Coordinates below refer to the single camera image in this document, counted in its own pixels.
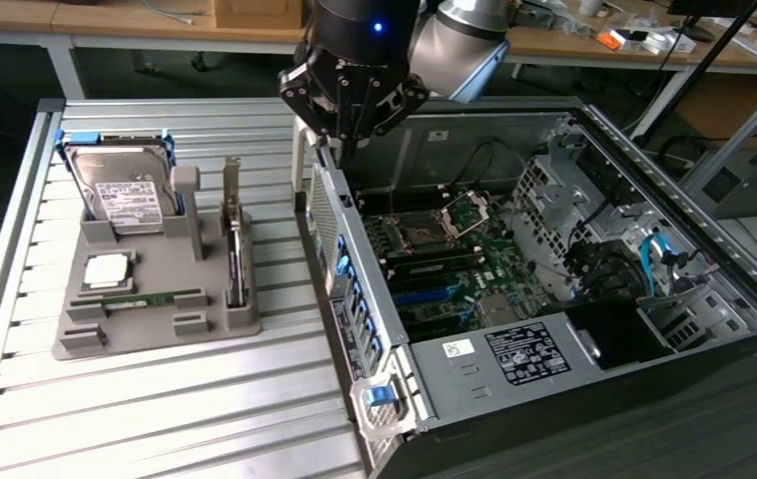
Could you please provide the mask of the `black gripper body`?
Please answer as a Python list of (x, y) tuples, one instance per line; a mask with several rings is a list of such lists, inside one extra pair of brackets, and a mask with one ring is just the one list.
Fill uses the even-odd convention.
[(352, 69), (385, 80), (405, 78), (417, 12), (419, 3), (409, 0), (320, 1), (309, 36), (311, 75), (333, 80)]

